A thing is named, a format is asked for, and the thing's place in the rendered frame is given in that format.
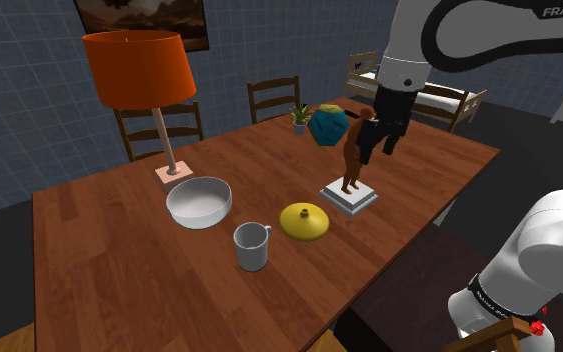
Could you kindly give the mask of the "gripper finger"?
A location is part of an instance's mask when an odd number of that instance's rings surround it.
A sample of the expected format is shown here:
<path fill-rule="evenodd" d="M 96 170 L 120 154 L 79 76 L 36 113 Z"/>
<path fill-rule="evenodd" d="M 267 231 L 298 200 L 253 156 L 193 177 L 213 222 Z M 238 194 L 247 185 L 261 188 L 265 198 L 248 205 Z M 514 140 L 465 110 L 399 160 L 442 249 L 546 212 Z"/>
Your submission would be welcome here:
<path fill-rule="evenodd" d="M 394 148 L 399 141 L 399 139 L 403 136 L 402 133 L 390 133 L 386 136 L 385 142 L 383 145 L 383 153 L 386 155 L 391 155 L 394 151 Z"/>
<path fill-rule="evenodd" d="M 363 120 L 357 134 L 355 144 L 359 151 L 359 161 L 363 165 L 369 163 L 372 151 L 379 142 L 379 121 Z"/>

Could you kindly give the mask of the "blue green polyhedron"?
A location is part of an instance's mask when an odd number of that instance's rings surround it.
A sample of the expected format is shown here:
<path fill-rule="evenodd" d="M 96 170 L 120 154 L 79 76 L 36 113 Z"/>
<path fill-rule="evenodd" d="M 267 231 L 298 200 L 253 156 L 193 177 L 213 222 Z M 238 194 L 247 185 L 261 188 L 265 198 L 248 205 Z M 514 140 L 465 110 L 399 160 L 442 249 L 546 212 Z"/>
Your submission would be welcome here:
<path fill-rule="evenodd" d="M 321 104 L 307 126 L 318 145 L 335 146 L 345 135 L 350 124 L 344 110 L 338 105 Z"/>

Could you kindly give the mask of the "wooden bed with white mattress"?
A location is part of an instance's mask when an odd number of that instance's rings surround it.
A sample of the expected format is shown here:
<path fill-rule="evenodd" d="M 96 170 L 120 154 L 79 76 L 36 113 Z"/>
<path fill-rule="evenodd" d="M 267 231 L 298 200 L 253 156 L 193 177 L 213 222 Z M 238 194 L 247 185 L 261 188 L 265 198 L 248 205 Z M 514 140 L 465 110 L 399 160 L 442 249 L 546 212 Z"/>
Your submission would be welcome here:
<path fill-rule="evenodd" d="M 355 93 L 373 99 L 377 92 L 377 53 L 367 52 L 349 57 L 344 93 Z M 412 111 L 449 124 L 452 132 L 456 124 L 468 118 L 469 123 L 483 101 L 486 90 L 473 93 L 426 82 L 417 94 Z"/>

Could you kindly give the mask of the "brown figure on white base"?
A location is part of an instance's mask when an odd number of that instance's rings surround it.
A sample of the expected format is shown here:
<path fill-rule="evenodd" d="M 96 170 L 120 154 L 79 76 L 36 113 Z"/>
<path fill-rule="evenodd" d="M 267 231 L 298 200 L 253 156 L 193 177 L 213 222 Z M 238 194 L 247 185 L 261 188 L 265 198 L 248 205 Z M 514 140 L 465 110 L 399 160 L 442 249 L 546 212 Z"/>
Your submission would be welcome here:
<path fill-rule="evenodd" d="M 361 110 L 359 118 L 350 127 L 343 146 L 345 173 L 320 191 L 323 198 L 349 216 L 354 216 L 378 198 L 372 188 L 358 181 L 363 164 L 356 141 L 362 123 L 370 122 L 373 116 L 371 108 Z"/>

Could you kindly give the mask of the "small potted plant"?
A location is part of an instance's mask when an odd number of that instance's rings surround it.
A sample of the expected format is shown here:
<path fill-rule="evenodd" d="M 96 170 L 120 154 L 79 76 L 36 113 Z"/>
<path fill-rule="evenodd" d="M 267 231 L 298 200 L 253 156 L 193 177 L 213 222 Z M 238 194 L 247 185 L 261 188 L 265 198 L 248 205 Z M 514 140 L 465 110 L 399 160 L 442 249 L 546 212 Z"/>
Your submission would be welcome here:
<path fill-rule="evenodd" d="M 311 119 L 313 112 L 307 104 L 300 107 L 294 106 L 290 109 L 290 115 L 293 122 L 293 130 L 296 135 L 303 135 L 306 130 L 307 123 Z"/>

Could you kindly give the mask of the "yellow lid with knob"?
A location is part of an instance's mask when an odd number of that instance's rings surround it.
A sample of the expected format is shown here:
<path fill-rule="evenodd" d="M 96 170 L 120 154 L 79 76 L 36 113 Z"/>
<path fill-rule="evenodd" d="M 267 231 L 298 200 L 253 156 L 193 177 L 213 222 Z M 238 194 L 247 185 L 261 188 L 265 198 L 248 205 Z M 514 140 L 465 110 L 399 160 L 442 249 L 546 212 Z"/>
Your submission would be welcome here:
<path fill-rule="evenodd" d="M 311 203 L 293 203 L 287 206 L 279 217 L 283 232 L 295 240 L 314 241 L 328 231 L 329 217 L 318 206 Z"/>

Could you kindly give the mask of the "white mug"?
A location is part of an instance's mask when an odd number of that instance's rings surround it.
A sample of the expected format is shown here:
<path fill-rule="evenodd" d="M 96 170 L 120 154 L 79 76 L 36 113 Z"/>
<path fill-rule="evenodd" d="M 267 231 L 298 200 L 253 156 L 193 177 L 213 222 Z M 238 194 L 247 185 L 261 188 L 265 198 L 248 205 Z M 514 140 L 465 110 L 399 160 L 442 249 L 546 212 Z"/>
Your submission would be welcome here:
<path fill-rule="evenodd" d="M 247 222 L 236 228 L 233 241 L 241 269 L 256 272 L 266 265 L 271 232 L 271 226 L 257 222 Z"/>

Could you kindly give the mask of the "white bowl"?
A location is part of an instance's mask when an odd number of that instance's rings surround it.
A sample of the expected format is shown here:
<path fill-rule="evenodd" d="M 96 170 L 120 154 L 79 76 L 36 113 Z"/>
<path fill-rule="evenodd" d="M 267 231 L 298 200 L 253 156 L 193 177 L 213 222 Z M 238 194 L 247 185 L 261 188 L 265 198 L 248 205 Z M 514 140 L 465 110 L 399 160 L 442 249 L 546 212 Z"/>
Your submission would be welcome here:
<path fill-rule="evenodd" d="M 202 176 L 173 188 L 166 207 L 174 221 L 188 229 L 205 229 L 223 220 L 232 207 L 232 190 L 222 179 Z"/>

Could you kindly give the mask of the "orange shade table lamp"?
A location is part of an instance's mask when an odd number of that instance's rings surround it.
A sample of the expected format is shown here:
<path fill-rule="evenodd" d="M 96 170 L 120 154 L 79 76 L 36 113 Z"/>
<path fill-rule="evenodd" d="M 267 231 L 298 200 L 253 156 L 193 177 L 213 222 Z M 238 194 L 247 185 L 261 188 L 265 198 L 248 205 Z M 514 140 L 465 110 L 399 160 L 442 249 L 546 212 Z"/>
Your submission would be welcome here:
<path fill-rule="evenodd" d="M 121 30 L 82 37 L 100 102 L 115 114 L 130 161 L 134 141 L 157 139 L 166 164 L 155 170 L 166 191 L 194 176 L 174 159 L 171 137 L 203 136 L 199 105 L 181 36 L 164 30 Z"/>

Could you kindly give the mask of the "brown wooden table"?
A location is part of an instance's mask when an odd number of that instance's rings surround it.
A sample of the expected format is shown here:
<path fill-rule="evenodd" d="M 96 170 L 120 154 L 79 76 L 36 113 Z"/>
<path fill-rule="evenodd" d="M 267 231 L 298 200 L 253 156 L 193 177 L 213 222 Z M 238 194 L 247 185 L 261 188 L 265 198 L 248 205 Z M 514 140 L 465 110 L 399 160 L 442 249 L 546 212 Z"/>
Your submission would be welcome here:
<path fill-rule="evenodd" d="M 277 118 L 178 148 L 197 174 L 226 181 L 232 208 L 189 230 L 166 207 L 155 156 L 33 197 L 38 352 L 304 352 L 496 157 L 493 147 L 411 123 L 360 174 L 378 198 L 355 216 L 320 191 L 344 171 Z M 321 238 L 288 237 L 280 213 L 311 203 Z M 267 263 L 240 268 L 233 234 L 272 227 Z"/>

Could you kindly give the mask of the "dark framed wall picture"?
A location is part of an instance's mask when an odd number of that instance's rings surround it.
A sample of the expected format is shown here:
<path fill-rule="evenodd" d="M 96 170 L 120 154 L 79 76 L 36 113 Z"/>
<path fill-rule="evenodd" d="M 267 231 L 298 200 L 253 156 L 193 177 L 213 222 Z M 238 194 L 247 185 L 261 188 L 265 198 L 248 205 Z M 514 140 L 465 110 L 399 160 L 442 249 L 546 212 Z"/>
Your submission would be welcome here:
<path fill-rule="evenodd" d="M 203 0 L 73 0 L 87 34 L 167 30 L 187 52 L 209 49 Z"/>

